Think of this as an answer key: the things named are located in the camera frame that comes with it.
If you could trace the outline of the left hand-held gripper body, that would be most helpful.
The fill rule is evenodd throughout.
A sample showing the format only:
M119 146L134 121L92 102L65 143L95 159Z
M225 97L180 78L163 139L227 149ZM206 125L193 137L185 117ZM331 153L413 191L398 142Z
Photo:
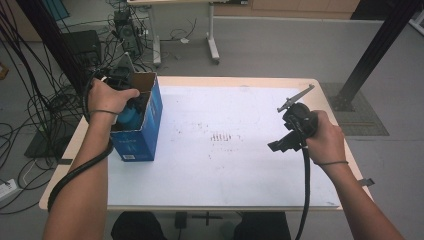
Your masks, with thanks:
M115 66L100 71L100 79L115 90L126 90L132 87L131 77L134 73L130 54L125 52Z

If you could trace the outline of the blue bottle with white cap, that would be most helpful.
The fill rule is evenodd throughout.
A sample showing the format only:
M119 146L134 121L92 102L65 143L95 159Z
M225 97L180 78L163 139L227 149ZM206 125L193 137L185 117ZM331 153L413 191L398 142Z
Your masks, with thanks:
M137 100L129 100L118 115L117 122L123 130L138 130L141 126L141 107Z

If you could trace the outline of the blue cardboard box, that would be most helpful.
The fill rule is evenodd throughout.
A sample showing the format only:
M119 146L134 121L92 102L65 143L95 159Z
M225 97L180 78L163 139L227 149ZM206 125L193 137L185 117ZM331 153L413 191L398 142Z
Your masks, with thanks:
M138 130L123 130L117 122L113 125L111 139L123 161L153 161L158 141L163 104L154 72L134 73L132 87L141 93L150 93L146 110L141 113Z

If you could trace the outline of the person's left hand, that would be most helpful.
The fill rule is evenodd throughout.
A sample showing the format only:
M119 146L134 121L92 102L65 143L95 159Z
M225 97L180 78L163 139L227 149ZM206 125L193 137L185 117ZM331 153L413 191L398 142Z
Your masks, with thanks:
M140 92L137 89L115 90L101 80L94 78L88 94L88 111L103 109L120 114L127 102L139 95ZM115 117L108 113L94 113L91 117L100 115Z

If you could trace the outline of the person's right hand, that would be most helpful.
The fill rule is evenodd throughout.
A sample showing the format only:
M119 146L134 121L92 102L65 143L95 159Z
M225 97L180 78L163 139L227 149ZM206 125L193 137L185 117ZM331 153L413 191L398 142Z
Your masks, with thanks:
M325 111L316 110L315 113L318 116L318 128L312 137L306 139L311 159L316 163L346 161L341 128L330 122Z

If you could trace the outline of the thin black left wristband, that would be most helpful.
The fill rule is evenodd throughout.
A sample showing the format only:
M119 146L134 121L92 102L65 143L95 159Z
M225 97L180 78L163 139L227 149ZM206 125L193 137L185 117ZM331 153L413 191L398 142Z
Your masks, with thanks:
M117 115L119 115L119 113L116 113L116 112L113 112L113 111L109 111L109 110L103 110L103 109L95 109L95 110L92 110L92 111L89 111L88 112L88 114L91 116L92 114L94 114L94 113L108 113L108 114L111 114L111 115L114 115L114 116L117 116Z

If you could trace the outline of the thin black wristband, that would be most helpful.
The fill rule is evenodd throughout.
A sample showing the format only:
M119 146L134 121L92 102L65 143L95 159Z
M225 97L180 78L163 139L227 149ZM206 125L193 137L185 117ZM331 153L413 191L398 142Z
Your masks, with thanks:
M316 163L316 162L314 162L314 165L319 166L319 167L330 166L330 165L335 165L335 164L349 165L349 162L348 161L334 161L334 162L326 162L326 163Z
M119 115L119 113L116 113L116 112L113 112L113 111L109 111L109 110L103 110L103 109L95 109L95 110L92 110L92 111L89 111L88 112L88 114L91 116L92 114L94 114L94 113L108 113L108 114L111 114L111 115L114 115L114 116L117 116L117 115Z

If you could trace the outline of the black computer tower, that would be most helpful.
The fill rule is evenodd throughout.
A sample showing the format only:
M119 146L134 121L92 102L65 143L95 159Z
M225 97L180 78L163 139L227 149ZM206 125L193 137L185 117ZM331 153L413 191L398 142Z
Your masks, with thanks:
M131 58L135 59L142 54L139 31L134 26L130 10L121 10L114 12L114 26L119 39L121 40L123 50Z

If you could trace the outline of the thin black right wristband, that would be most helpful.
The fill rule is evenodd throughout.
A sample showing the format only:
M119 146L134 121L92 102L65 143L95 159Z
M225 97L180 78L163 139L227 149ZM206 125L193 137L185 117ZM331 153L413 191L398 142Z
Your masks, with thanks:
M314 165L319 166L319 167L330 166L330 165L335 165L335 164L349 165L349 162L348 161L334 161L334 162L326 162L326 163L316 163L316 162L314 162Z

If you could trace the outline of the white height-adjustable desk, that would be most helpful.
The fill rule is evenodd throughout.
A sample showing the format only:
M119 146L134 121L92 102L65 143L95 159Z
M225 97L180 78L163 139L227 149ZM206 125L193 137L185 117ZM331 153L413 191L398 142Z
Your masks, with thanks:
M208 31L206 40L211 54L211 59L215 64L220 63L220 56L214 38L214 6L216 3L226 3L229 0L126 0L128 5L141 6L147 10L150 21L150 31L152 33L152 61L155 67L162 64L161 40L155 30L154 5L159 4L208 4Z

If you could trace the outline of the wooden cabinet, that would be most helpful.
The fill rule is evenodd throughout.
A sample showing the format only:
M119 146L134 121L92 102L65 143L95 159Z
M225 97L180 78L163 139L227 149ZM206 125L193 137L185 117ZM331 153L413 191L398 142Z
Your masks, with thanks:
M215 4L216 16L350 19L360 0L242 0Z

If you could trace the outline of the person's left leg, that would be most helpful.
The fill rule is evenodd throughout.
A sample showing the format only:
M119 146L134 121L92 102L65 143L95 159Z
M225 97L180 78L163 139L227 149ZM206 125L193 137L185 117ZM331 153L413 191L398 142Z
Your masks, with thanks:
M111 237L113 240L167 240L152 212L121 213L112 227Z

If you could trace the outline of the white power strip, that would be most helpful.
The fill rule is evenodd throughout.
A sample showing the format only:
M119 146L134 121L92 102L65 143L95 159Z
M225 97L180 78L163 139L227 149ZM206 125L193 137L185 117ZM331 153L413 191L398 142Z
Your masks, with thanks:
M0 201L11 196L17 190L18 190L18 187L14 179L10 179L6 181L5 183L0 184Z

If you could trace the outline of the black metal frame post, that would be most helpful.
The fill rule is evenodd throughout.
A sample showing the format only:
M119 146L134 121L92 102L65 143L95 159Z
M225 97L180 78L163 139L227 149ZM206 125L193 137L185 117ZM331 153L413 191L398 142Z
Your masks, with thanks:
M42 0L16 0L35 31L41 37L50 53L58 63L74 90L81 96L86 93L87 76L65 42L54 18Z
M384 20L339 92L329 97L334 111L350 112L352 102L368 77L395 42L424 0L399 0Z

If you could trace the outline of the black floor base plate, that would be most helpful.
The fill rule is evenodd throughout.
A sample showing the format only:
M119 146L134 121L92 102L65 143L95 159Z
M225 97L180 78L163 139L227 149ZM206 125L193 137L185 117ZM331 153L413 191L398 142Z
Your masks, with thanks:
M24 155L28 158L60 158L64 154L74 131L75 129L71 127L52 128L48 131L38 129Z

